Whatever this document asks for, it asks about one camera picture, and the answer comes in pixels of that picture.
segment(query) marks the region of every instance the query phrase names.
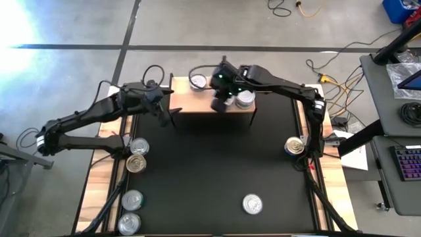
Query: black mat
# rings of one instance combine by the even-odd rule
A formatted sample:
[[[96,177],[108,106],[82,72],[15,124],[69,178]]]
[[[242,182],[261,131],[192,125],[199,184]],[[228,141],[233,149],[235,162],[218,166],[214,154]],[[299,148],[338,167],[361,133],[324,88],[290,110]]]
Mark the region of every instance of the black mat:
[[[177,128],[139,116],[137,137],[150,152],[128,189],[145,196],[139,234],[281,234],[313,230],[304,174],[283,150],[297,136],[292,101],[258,95],[251,114],[183,115]],[[258,215],[242,208],[247,194],[263,202]]]

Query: concrete floor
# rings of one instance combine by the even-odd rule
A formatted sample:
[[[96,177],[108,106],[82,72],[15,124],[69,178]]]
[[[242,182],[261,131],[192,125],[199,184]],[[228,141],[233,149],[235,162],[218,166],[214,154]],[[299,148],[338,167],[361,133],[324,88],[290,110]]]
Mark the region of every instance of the concrete floor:
[[[49,119],[85,109],[92,102],[97,84],[111,80],[119,50],[6,49],[15,44],[115,44],[124,40],[135,0],[37,0],[0,3],[0,124],[7,142],[14,141],[27,127],[41,126]],[[320,1],[304,1],[312,12]],[[223,55],[234,65],[259,64],[282,78],[316,83],[317,77],[305,66],[306,59],[324,64],[333,53],[305,53],[306,47],[343,47],[352,41],[370,42],[399,28],[388,21],[381,0],[327,0],[320,15],[303,18],[295,2],[285,1],[293,11],[278,18],[260,0],[143,0],[137,12],[132,45],[235,45],[299,47],[304,52],[210,52],[210,51],[128,51],[118,83],[139,80],[151,64],[185,76],[202,64],[215,64]],[[389,34],[374,45],[379,48],[399,33]],[[414,41],[411,46],[419,46]],[[359,65],[362,53],[343,53],[321,72],[343,82]],[[152,71],[151,78],[158,72]],[[365,81],[366,90],[350,110],[364,123],[378,116]],[[107,87],[100,97],[106,95]],[[99,125],[73,131],[94,136]],[[63,151],[48,159],[50,171],[33,170],[23,193],[15,234],[58,236],[70,233],[86,178],[91,151]],[[381,201],[375,183],[350,182],[349,191],[361,230],[376,234],[417,236],[421,218],[400,217],[390,211],[378,212]]]

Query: metal rod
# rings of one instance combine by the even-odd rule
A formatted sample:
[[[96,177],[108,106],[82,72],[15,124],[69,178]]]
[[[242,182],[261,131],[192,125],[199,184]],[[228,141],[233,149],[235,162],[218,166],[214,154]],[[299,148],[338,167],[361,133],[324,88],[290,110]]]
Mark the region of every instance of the metal rod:
[[[388,60],[413,37],[421,33],[421,18],[412,23],[395,40],[382,49],[373,59],[377,65],[386,65]]]

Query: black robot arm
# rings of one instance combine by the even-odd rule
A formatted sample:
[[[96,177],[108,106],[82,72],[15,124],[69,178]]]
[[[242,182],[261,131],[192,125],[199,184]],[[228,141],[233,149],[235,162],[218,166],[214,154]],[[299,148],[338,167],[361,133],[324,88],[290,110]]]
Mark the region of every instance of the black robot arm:
[[[161,125],[169,121],[169,114],[161,107],[161,99],[172,90],[160,88],[154,81],[124,84],[119,92],[92,104],[85,111],[74,112],[64,118],[48,121],[37,134],[37,150],[44,156],[54,155],[64,149],[104,149],[114,155],[124,151],[121,136],[85,138],[67,136],[66,132],[94,122],[110,122],[123,116],[151,113]]]
[[[233,95],[237,95],[243,90],[262,93],[273,92],[300,101],[303,104],[305,117],[309,126],[309,138],[303,157],[318,159],[323,156],[323,120],[326,113],[326,102],[318,93],[317,89],[277,78],[261,66],[252,65],[236,68],[226,60],[226,57],[223,57],[222,62],[215,68],[210,86],[216,90],[215,99],[211,107],[220,113],[226,110],[225,100]],[[310,169],[304,167],[303,170],[307,174],[306,177],[312,191],[319,197],[323,206],[340,230],[344,232],[355,232],[339,216],[327,197],[323,194],[318,184],[314,181]]]

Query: purple backlit keyboard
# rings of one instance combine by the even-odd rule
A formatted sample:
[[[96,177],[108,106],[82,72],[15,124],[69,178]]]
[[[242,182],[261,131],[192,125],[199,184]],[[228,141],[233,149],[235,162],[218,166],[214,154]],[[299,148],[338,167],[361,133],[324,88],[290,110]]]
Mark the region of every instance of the purple backlit keyboard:
[[[390,147],[402,181],[421,180],[421,145]]]

